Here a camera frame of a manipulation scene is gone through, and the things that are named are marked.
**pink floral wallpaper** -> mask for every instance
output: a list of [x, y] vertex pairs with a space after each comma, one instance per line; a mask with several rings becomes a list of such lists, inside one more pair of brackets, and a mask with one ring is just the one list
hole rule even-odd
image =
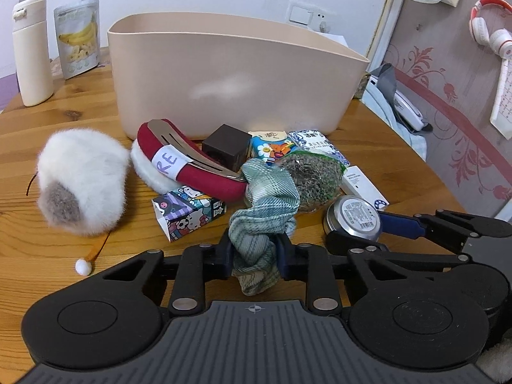
[[[494, 216], [512, 197], [512, 140], [489, 122], [501, 60], [469, 34], [476, 1], [451, 7], [405, 0], [385, 61], [434, 128], [426, 136], [427, 163], [468, 212]], [[481, 14], [490, 32], [512, 30], [503, 8]]]

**small brown box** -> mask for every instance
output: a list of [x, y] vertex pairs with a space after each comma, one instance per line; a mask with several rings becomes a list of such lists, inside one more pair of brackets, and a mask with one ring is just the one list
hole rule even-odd
[[238, 172], [247, 159], [251, 135], [222, 124], [206, 140], [201, 149], [220, 165]]

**white fluffy toy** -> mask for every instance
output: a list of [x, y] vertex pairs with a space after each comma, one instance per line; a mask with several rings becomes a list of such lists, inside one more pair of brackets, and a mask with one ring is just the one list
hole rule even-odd
[[49, 225], [93, 236], [114, 228], [124, 211], [129, 152], [88, 128], [56, 132], [37, 162], [37, 204]]
[[505, 332], [499, 344], [480, 355], [477, 366], [495, 382], [512, 380], [512, 330]]

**white blue package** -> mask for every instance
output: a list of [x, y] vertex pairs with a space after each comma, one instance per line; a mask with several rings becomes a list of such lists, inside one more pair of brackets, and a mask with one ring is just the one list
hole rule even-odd
[[302, 150], [312, 153], [322, 153], [340, 161], [345, 167], [350, 166], [350, 162], [333, 144], [318, 130], [302, 130], [299, 132], [289, 132], [288, 136]]

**red headband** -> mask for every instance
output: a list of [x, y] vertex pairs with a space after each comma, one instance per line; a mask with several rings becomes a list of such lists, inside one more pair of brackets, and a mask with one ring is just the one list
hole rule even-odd
[[503, 7], [505, 10], [509, 11], [510, 13], [512, 13], [512, 5], [510, 5], [509, 3], [507, 3], [505, 0], [478, 0], [474, 7], [471, 9], [471, 16], [470, 16], [470, 19], [473, 20], [475, 17], [477, 17], [478, 15], [478, 12], [480, 11], [480, 9], [487, 5], [487, 4], [496, 4], [496, 5], [500, 5], [501, 7]]

